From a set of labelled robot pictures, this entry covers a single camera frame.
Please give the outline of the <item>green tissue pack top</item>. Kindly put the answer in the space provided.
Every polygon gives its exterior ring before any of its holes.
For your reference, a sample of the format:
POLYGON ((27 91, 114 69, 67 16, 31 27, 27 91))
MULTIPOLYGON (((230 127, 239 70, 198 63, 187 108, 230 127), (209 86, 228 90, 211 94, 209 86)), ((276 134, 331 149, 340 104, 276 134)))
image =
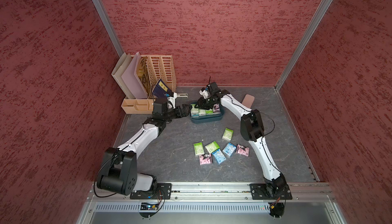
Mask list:
POLYGON ((206 115, 206 110, 199 109, 199 116, 205 116, 205 115, 206 115))

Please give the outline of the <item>pink tissue pack top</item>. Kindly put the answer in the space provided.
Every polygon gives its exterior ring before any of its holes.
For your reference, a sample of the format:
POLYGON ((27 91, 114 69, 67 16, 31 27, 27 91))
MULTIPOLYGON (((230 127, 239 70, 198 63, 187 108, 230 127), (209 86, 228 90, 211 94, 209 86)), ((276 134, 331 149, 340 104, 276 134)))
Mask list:
POLYGON ((217 115, 220 113, 221 113, 220 105, 218 103, 214 104, 213 105, 213 115, 217 115))

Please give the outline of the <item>pink tissue pack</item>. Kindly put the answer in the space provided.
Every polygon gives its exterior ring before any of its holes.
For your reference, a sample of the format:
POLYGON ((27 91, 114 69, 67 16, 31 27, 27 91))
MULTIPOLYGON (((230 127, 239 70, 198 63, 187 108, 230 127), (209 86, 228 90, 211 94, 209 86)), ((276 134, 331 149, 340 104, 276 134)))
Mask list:
POLYGON ((209 153, 205 153, 203 155, 199 155, 199 164, 200 165, 211 165, 213 164, 212 155, 209 153))
POLYGON ((213 115, 217 115, 220 113, 221 113, 220 105, 218 103, 214 104, 213 105, 213 115))
POLYGON ((236 147, 236 153, 245 157, 249 156, 250 149, 246 146, 238 144, 236 147))

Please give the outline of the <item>teal storage box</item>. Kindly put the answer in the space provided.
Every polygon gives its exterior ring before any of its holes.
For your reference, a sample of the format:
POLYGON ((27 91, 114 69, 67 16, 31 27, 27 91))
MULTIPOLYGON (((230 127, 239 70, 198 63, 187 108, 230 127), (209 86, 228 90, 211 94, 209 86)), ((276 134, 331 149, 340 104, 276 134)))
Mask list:
POLYGON ((221 105, 220 105, 220 111, 221 111, 221 113, 217 114, 217 115, 205 115, 205 116, 198 116, 198 117, 191 116, 190 119, 195 124, 220 121, 220 120, 222 120, 222 118, 225 114, 225 110, 221 105))

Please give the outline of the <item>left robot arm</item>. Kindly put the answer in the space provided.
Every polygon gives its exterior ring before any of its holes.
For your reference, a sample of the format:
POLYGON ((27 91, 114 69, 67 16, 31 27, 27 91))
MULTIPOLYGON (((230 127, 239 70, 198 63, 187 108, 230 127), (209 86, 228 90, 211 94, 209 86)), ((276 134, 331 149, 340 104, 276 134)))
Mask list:
POLYGON ((154 176, 137 172, 137 159, 147 146, 157 139, 174 119, 190 115, 191 106, 174 106, 167 98, 158 98, 153 103, 151 117, 142 123, 140 130, 124 144, 109 147, 103 156, 101 168, 97 173, 94 191, 102 189, 111 192, 110 196, 130 195, 135 191, 155 194, 157 180, 154 176))

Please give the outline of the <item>white stapler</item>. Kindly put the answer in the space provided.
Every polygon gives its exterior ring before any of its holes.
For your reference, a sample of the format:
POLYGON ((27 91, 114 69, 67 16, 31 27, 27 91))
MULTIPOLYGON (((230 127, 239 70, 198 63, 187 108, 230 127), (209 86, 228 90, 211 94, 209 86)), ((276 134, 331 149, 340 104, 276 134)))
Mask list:
POLYGON ((187 93, 177 93, 177 98, 188 98, 187 93))

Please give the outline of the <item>blue tissue pack right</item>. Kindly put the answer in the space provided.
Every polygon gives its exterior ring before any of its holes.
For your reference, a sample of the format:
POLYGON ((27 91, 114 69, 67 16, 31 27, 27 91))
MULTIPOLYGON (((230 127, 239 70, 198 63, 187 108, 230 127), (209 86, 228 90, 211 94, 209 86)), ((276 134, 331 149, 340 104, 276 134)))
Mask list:
POLYGON ((227 143, 223 149, 223 154, 227 157, 231 157, 236 152, 236 146, 232 143, 227 143))

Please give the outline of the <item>blue tissue pack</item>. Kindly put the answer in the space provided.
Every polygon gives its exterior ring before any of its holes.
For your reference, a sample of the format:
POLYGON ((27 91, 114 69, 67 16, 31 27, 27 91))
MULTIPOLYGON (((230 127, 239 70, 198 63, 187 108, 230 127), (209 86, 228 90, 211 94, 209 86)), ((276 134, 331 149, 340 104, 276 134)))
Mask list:
POLYGON ((223 154, 227 157, 231 157, 236 152, 236 146, 232 143, 227 143, 223 149, 223 154))
POLYGON ((225 155, 223 154, 223 152, 222 152, 220 149, 214 151, 214 152, 212 153, 212 155, 213 155, 213 157, 215 158, 215 160, 217 161, 218 165, 220 165, 220 164, 222 164, 224 161, 226 161, 226 157, 225 157, 225 155))

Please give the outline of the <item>pink tissue pack bottom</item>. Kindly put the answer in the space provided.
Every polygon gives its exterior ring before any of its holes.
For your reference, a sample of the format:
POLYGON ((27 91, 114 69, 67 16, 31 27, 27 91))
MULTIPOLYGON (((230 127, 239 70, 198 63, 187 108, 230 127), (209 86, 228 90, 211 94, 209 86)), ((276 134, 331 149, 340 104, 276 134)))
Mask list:
POLYGON ((203 155, 199 155, 199 164, 200 165, 211 165, 213 164, 212 155, 209 153, 205 153, 203 155))

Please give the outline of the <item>blue tissue pack bottom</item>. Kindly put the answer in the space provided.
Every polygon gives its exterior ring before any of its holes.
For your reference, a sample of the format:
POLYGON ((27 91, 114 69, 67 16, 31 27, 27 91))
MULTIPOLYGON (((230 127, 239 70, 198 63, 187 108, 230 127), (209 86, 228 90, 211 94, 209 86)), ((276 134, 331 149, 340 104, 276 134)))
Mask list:
POLYGON ((224 161, 226 161, 226 157, 225 157, 225 155, 223 154, 223 152, 222 152, 220 149, 214 151, 214 152, 212 153, 212 155, 213 155, 213 157, 215 158, 215 160, 217 161, 218 165, 220 165, 220 164, 222 164, 224 161))

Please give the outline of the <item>pink tissue pack right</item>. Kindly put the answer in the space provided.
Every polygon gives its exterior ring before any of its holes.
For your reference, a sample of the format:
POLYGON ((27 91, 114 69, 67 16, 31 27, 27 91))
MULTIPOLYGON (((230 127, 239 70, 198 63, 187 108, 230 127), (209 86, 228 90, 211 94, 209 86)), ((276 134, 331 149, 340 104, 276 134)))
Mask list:
POLYGON ((238 144, 236 147, 236 153, 245 157, 249 156, 250 149, 246 146, 238 144))

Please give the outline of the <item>left circuit board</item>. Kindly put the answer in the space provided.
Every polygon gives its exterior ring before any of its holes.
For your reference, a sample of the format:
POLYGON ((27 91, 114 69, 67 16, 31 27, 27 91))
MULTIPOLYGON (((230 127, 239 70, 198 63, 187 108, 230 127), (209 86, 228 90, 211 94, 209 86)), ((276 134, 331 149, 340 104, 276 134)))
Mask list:
POLYGON ((141 203, 140 211, 158 211, 160 207, 159 203, 151 204, 151 203, 141 203))

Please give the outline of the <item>left corner aluminium profile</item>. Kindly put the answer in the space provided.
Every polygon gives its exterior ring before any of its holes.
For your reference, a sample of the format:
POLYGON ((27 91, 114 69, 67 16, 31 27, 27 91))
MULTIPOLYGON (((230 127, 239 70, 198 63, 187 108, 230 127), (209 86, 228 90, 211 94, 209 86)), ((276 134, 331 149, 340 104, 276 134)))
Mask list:
POLYGON ((103 1, 102 0, 92 0, 92 2, 95 6, 95 9, 96 9, 104 27, 105 27, 105 30, 106 30, 114 48, 115 48, 118 56, 120 57, 124 53, 124 50, 123 50, 123 47, 122 47, 120 40, 117 36, 117 33, 115 32, 115 29, 110 21, 108 13, 107 13, 105 6, 103 4, 103 1))

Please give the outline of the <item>aluminium front rail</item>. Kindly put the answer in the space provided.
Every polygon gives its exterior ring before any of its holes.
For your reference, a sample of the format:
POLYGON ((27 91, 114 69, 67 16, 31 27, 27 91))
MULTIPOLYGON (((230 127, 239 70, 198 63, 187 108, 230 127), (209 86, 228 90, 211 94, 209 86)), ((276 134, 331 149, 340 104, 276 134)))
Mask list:
MULTIPOLYGON (((275 200, 253 200, 249 182, 174 182, 171 187, 172 202, 274 202, 275 200)), ((329 183, 289 182, 292 200, 279 202, 324 203, 337 202, 329 183)))

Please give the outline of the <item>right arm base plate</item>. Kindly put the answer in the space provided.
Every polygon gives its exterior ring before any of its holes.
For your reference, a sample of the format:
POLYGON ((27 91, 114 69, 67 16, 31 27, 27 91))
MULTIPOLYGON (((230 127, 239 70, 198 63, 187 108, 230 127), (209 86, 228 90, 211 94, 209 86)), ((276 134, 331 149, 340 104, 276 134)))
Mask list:
POLYGON ((253 200, 292 200, 293 196, 288 185, 273 187, 269 184, 250 184, 253 200))

